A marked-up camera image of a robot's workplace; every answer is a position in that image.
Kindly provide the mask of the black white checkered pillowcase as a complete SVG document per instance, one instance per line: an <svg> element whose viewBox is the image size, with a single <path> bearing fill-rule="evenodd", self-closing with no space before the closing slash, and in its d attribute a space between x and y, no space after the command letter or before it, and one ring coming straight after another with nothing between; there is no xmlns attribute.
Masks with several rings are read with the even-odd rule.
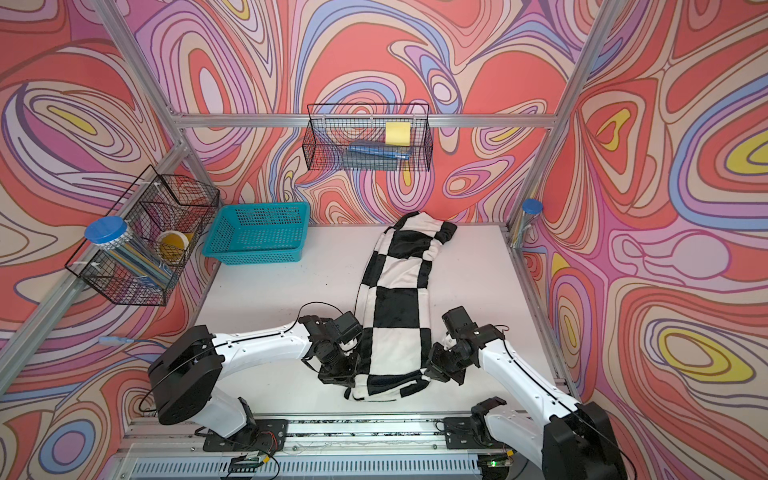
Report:
<svg viewBox="0 0 768 480"><path fill-rule="evenodd" d="M426 389L432 329L429 276L457 225L411 212L378 237L353 314L362 323L345 398L389 402Z"/></svg>

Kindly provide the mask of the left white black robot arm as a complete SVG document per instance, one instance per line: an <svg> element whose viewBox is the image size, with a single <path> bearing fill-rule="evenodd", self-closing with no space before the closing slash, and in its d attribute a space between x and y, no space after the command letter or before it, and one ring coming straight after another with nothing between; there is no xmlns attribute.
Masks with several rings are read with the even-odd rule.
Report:
<svg viewBox="0 0 768 480"><path fill-rule="evenodd" d="M223 392L220 379L280 361L316 359L321 382L349 386L355 360L344 347L362 333L363 326L351 312L335 319L301 316L289 325L243 334L214 334L198 325L148 367L148 395L160 424L191 421L236 440L240 434L255 434L258 426L247 401Z"/></svg>

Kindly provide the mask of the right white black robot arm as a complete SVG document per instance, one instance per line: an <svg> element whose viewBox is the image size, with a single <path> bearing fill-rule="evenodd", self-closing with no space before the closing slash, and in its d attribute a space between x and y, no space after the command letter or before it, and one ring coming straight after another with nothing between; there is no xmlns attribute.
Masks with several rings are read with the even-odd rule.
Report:
<svg viewBox="0 0 768 480"><path fill-rule="evenodd" d="M547 479L625 479L624 455L606 411L582 404L546 381L525 362L494 325L471 320L445 322L450 347L433 345L427 374L463 384L474 366L495 379L522 406L508 408L495 396L474 405L466 417L446 417L450 449L510 447Z"/></svg>

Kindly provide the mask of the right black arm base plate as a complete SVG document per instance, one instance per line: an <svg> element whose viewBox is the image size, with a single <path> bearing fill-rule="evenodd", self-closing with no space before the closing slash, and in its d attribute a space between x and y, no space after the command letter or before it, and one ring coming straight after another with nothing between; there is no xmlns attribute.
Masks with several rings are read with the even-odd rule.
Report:
<svg viewBox="0 0 768 480"><path fill-rule="evenodd" d="M484 424L470 416L445 417L441 431L448 450L503 450L505 445L494 440Z"/></svg>

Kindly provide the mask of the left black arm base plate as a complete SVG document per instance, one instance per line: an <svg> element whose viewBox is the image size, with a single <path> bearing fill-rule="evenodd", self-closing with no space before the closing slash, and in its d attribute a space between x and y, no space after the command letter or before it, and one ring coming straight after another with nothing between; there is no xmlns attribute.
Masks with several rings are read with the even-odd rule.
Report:
<svg viewBox="0 0 768 480"><path fill-rule="evenodd" d="M288 426L289 422L284 419L262 419L246 424L229 437L222 437L203 427L195 434L204 440L205 452L276 453L284 448Z"/></svg>

